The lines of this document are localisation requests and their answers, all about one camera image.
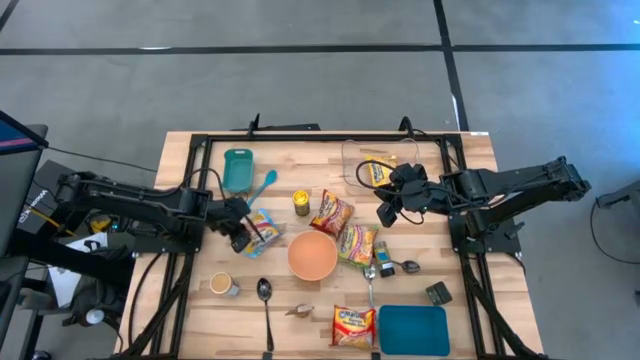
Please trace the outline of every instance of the concrete floor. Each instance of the concrete floor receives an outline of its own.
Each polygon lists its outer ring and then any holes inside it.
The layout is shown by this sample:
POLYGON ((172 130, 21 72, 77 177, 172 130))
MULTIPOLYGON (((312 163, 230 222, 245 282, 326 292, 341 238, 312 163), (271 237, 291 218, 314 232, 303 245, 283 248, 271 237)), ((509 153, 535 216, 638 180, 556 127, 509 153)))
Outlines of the concrete floor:
MULTIPOLYGON (((0 6, 9 0, 0 0, 0 6)), ((633 0, 445 0, 456 44, 640 42, 633 0)), ((138 47, 439 43, 431 1, 20 0, 0 47, 138 47)), ((521 216, 527 282, 547 354, 635 359, 640 267, 600 254, 589 232, 595 196, 640 179, 640 53, 456 53, 469 126, 492 135, 502 169, 565 155, 591 181, 578 203, 521 216)), ((457 129, 443 56, 0 56, 0 104, 46 123, 53 146, 157 166, 169 130, 318 122, 323 129, 457 129)), ((45 152, 76 169, 150 185, 153 176, 45 152)), ((596 213, 603 247, 640 260, 629 206, 596 213)), ((17 314, 0 357, 17 357, 17 314)), ((114 333, 45 322, 39 349, 57 359, 107 356, 114 333)))

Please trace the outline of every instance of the small cup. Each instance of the small cup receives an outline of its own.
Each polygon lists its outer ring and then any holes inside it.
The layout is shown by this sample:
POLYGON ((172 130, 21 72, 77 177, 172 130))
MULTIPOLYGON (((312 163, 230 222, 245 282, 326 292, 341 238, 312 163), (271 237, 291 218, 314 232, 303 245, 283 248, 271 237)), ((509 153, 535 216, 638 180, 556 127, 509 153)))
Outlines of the small cup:
POLYGON ((215 273, 209 280, 209 288, 217 295, 236 296, 240 292, 238 283, 226 272, 215 273))

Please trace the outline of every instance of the computer screen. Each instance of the computer screen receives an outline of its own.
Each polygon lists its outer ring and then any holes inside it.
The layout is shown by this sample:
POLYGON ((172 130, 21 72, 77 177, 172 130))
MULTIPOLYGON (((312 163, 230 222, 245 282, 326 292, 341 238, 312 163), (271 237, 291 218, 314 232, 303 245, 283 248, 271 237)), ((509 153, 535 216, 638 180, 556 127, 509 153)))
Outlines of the computer screen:
POLYGON ((49 143, 16 119, 0 111, 0 155, 31 151, 49 143))

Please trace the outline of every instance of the teal spoon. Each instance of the teal spoon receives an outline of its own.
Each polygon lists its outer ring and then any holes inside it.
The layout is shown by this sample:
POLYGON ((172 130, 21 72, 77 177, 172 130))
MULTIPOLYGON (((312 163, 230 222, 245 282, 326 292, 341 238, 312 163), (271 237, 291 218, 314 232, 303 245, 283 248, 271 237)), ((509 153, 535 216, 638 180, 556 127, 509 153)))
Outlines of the teal spoon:
POLYGON ((260 196, 260 194, 262 194, 264 189, 266 189, 267 186, 276 182, 277 179, 278 179, 278 172, 275 170, 269 170, 269 172, 267 173, 267 177, 264 178, 264 183, 262 183, 262 186, 260 186, 258 190, 256 190, 256 193, 253 194, 253 196, 247 201, 247 205, 251 207, 251 204, 253 204, 253 202, 256 200, 258 196, 260 196))

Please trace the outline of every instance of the wooden table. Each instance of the wooden table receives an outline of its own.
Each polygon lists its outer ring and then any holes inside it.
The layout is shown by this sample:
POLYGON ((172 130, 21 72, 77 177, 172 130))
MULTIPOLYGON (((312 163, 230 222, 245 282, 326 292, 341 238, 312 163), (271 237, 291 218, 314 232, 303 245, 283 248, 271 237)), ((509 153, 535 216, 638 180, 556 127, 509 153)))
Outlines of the wooden table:
MULTIPOLYGON (((168 188, 182 181, 192 134, 167 134, 156 187, 168 188)), ((488 135, 462 133, 462 139, 468 168, 497 169, 488 135)), ((419 142, 418 146, 418 162, 425 166, 430 179, 437 179, 443 171, 437 146, 427 142, 419 142)), ((362 272, 339 263, 335 271, 322 281, 299 280, 288 268, 287 245, 296 234, 309 229, 308 224, 319 207, 323 189, 355 205, 356 210, 350 219, 354 224, 378 225, 375 211, 380 201, 371 192, 345 183, 341 143, 216 142, 210 166, 220 174, 224 168, 223 154, 231 148, 253 150, 254 188, 262 183, 267 171, 278 171, 278 181, 256 200, 254 208, 267 209, 285 234, 259 258, 249 259, 235 254, 227 238, 207 230, 193 267, 180 358, 261 357, 266 350, 266 325, 264 304, 256 295, 256 283, 262 276, 273 284, 269 305, 276 349, 274 358, 370 358, 369 352, 328 346, 334 304, 357 310, 367 308, 368 286, 362 272), (311 215, 304 218, 295 215, 291 199, 293 192, 300 189, 311 195, 311 215), (230 273, 239 282, 239 296, 227 298, 211 292, 209 279, 218 271, 230 273), (299 319, 284 315, 300 303, 315 306, 311 316, 299 319)), ((218 193, 214 176, 208 177, 207 188, 213 190, 214 196, 218 193)), ((422 270, 417 275, 407 275, 398 270, 393 277, 377 277, 373 282, 374 303, 378 308, 384 304, 430 305, 425 288, 444 281, 453 296, 453 301, 444 305, 451 342, 449 357, 475 358, 460 261, 451 249, 446 218, 430 213, 424 218, 424 224, 420 226, 399 218, 393 227, 380 229, 377 239, 387 242, 394 259, 415 260, 422 270)), ((133 290, 152 257, 152 254, 147 254, 136 261, 120 330, 125 339, 133 290)), ((134 338, 157 309, 166 258, 165 255, 158 260, 142 285, 134 315, 134 338)), ((503 254, 490 254, 487 258, 499 310, 525 344, 536 352, 542 352, 522 268, 503 254)), ((168 316, 169 325, 173 323, 172 316, 173 313, 168 316)), ((487 351, 493 352, 490 328, 482 310, 481 317, 487 351)), ((163 351, 168 350, 171 328, 165 326, 163 351)))

